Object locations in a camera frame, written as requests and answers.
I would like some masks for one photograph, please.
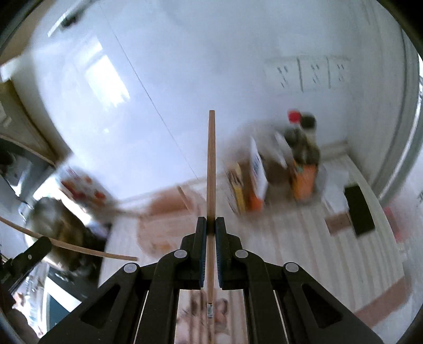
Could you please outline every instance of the red lid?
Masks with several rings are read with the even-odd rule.
[[[290,123],[299,123],[301,120],[301,112],[298,110],[288,111],[288,120]]]

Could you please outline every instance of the white wall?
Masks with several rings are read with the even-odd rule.
[[[399,126],[405,55],[401,27],[382,5],[365,0],[362,13],[357,16],[357,24],[363,77],[357,88],[355,116],[349,119],[348,144],[351,157],[372,185]]]
[[[378,58],[363,49],[360,1],[101,0],[47,38],[71,4],[46,11],[12,80],[32,116],[51,117],[75,153],[72,163],[118,199],[204,176],[209,109],[217,114],[219,159],[240,127],[283,124],[291,108],[316,116],[319,144],[345,140],[357,104],[380,87],[362,88]],[[116,107],[99,101],[76,62],[96,40],[129,95]],[[350,87],[274,94],[264,62],[298,55],[348,57]]]

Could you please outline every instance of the pile of items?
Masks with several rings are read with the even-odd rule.
[[[289,127],[273,130],[265,139],[252,135],[248,158],[228,166],[228,198],[234,212],[260,211],[271,199],[286,197],[287,188],[298,202],[313,196],[320,162],[316,119],[290,111],[288,120]]]

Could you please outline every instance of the screw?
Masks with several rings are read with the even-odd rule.
[[[124,271],[127,274],[133,273],[133,272],[137,271],[137,266],[134,263],[129,263],[129,264],[124,266]]]
[[[185,250],[177,250],[173,254],[176,258],[185,258],[187,256],[187,252]]]
[[[238,258],[246,258],[248,257],[248,252],[246,250],[238,250],[235,252],[235,256]]]
[[[287,263],[285,265],[285,269],[288,272],[297,272],[299,270],[299,266],[295,263]]]

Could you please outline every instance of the wall outlet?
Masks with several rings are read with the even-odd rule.
[[[343,87],[351,80],[349,59],[342,57],[329,57],[330,88]]]
[[[299,57],[303,91],[328,89],[329,67],[326,57]]]
[[[301,91],[299,65],[296,57],[268,60],[264,65],[264,73],[267,82],[279,94]]]

